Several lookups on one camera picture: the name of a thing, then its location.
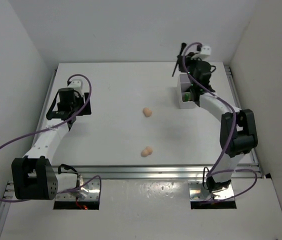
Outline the green lipstick tube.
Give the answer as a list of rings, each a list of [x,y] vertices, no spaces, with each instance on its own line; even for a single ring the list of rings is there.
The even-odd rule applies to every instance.
[[[184,94],[184,99],[183,99],[183,101],[184,101],[184,102],[188,102],[188,101],[190,100],[190,98],[191,98],[191,94],[190,94],[189,92],[186,92],[186,93]]]

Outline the small black blending brush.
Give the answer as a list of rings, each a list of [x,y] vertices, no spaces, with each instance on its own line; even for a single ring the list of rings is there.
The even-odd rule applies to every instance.
[[[185,42],[181,43],[180,51],[179,51],[179,54],[177,55],[175,66],[174,66],[174,69],[173,69],[173,72],[172,72],[172,75],[171,75],[172,77],[174,77],[174,75],[175,75],[175,72],[176,72],[177,67],[179,65],[179,59],[182,57],[183,51],[186,48],[186,46],[187,46],[187,43],[185,43]]]

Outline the beige makeup sponge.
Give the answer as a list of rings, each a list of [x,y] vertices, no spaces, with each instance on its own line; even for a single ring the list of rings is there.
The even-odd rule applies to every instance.
[[[148,157],[153,153],[153,149],[150,146],[145,147],[145,149],[142,150],[141,156],[142,157]]]
[[[146,118],[151,117],[153,113],[148,107],[143,108],[142,112]]]

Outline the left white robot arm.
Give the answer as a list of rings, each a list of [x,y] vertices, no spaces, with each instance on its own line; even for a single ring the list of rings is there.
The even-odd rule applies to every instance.
[[[53,200],[58,193],[78,186],[78,172],[54,172],[52,160],[76,121],[74,114],[91,114],[89,94],[75,81],[60,88],[46,113],[47,131],[41,133],[22,158],[11,164],[14,194],[18,200]]]

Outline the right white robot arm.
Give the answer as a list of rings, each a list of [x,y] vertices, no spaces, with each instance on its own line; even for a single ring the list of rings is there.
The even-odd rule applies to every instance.
[[[258,145],[254,113],[250,109],[234,107],[217,96],[210,83],[217,68],[197,57],[196,53],[180,53],[176,68],[181,73],[182,101],[194,102],[220,123],[221,154],[203,181],[203,188],[210,193],[220,191],[230,185],[232,173],[241,158]]]

